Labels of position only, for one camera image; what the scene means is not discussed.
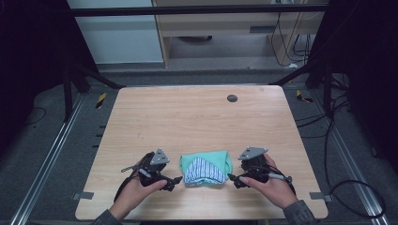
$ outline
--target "person's left hand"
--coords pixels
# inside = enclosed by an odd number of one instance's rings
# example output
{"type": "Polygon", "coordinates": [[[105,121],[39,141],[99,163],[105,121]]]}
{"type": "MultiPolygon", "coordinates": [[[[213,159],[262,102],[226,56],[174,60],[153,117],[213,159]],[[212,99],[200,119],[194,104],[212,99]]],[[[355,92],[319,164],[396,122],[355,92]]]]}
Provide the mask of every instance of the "person's left hand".
{"type": "Polygon", "coordinates": [[[123,220],[131,210],[137,207],[147,196],[160,190],[167,184],[166,180],[160,180],[150,186],[141,185],[140,178],[134,177],[123,188],[119,197],[109,209],[109,212],[118,220],[123,220]]]}

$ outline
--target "black pole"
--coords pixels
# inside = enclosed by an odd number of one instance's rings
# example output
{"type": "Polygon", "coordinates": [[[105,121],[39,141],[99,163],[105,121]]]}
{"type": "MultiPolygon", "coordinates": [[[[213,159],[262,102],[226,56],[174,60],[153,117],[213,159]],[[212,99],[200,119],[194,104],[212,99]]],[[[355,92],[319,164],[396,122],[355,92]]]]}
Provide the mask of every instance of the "black pole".
{"type": "Polygon", "coordinates": [[[75,8],[69,10],[49,10],[43,13],[56,16],[98,17],[171,14],[214,14],[214,13],[255,13],[255,12],[312,12],[342,10],[346,6],[328,4],[289,4],[289,5],[234,5],[234,6],[192,6],[192,7],[115,7],[115,8],[75,8]]]}

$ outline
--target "floor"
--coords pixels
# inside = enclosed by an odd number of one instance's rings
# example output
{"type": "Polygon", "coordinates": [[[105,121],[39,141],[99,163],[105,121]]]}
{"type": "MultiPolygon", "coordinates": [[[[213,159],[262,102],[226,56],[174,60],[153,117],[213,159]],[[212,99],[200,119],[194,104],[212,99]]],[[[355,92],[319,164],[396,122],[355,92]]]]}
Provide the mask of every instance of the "floor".
{"type": "MultiPolygon", "coordinates": [[[[304,44],[305,40],[298,41],[297,49],[302,49],[304,44]]],[[[292,65],[279,65],[265,36],[213,37],[210,41],[203,41],[200,37],[175,38],[170,54],[168,67],[145,68],[140,65],[130,71],[104,70],[102,74],[128,86],[267,84],[279,80],[303,64],[296,62],[292,65]]],[[[302,56],[294,56],[293,52],[291,56],[302,59],[302,56]]],[[[305,79],[304,74],[283,87],[298,125],[312,120],[307,117],[322,113],[321,88],[307,90],[303,84],[305,79]],[[297,90],[313,103],[298,99],[297,90]]],[[[74,92],[74,100],[80,100],[81,104],[75,106],[79,108],[79,113],[67,129],[68,137],[65,140],[57,139],[65,125],[62,123],[62,86],[37,96],[36,108],[19,137],[10,146],[12,154],[1,159],[0,224],[9,224],[18,209],[26,205],[23,200],[31,201],[31,206],[24,208],[26,211],[23,212],[27,224],[86,223],[75,218],[77,201],[72,196],[84,188],[100,144],[103,126],[107,123],[117,95],[116,90],[95,80],[88,80],[92,85],[88,94],[74,92]],[[103,92],[107,93],[107,97],[98,110],[95,105],[103,92]],[[57,146],[59,151],[49,155],[57,146]],[[48,162],[47,171],[41,170],[43,162],[48,162]],[[44,175],[46,179],[38,181],[38,174],[44,175]],[[38,184],[33,189],[37,193],[32,194],[32,184],[38,184]]],[[[335,98],[341,94],[340,90],[333,91],[335,98]]],[[[327,153],[328,174],[332,184],[345,179],[365,180],[380,191],[388,211],[383,218],[370,220],[349,212],[337,201],[333,201],[328,203],[329,215],[321,220],[321,224],[398,224],[398,202],[395,200],[398,176],[385,159],[372,156],[371,146],[355,116],[350,113],[349,106],[336,112],[335,127],[327,144],[328,152],[324,148],[325,137],[318,137],[323,136],[327,129],[328,120],[324,118],[298,129],[321,189],[325,193],[329,191],[324,170],[324,156],[327,153]]],[[[374,195],[369,194],[367,188],[342,187],[338,194],[349,206],[362,213],[377,210],[379,201],[373,201],[374,195]]],[[[285,221],[272,220],[269,224],[285,224],[285,221]]]]}

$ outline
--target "white cabinet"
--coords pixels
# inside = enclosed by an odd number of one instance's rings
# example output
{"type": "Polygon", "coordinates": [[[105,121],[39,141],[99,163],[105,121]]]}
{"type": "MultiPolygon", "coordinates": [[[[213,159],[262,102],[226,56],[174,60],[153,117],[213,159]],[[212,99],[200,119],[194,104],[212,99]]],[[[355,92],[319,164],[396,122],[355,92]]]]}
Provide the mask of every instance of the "white cabinet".
{"type": "MultiPolygon", "coordinates": [[[[152,7],[151,0],[68,0],[70,8],[152,7]]],[[[76,18],[96,64],[162,63],[153,15],[76,18]]]]}

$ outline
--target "person's right hand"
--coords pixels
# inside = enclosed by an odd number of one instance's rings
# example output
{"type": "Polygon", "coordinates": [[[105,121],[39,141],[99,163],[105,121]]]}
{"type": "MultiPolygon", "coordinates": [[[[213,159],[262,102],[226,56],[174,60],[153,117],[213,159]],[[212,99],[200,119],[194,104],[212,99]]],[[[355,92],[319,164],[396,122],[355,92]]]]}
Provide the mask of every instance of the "person's right hand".
{"type": "MultiPolygon", "coordinates": [[[[264,157],[270,166],[276,168],[275,161],[268,154],[264,154],[264,157]]],[[[250,177],[240,176],[239,179],[247,186],[260,191],[273,204],[282,209],[299,201],[290,186],[283,180],[270,177],[266,183],[261,183],[250,177]]]]}

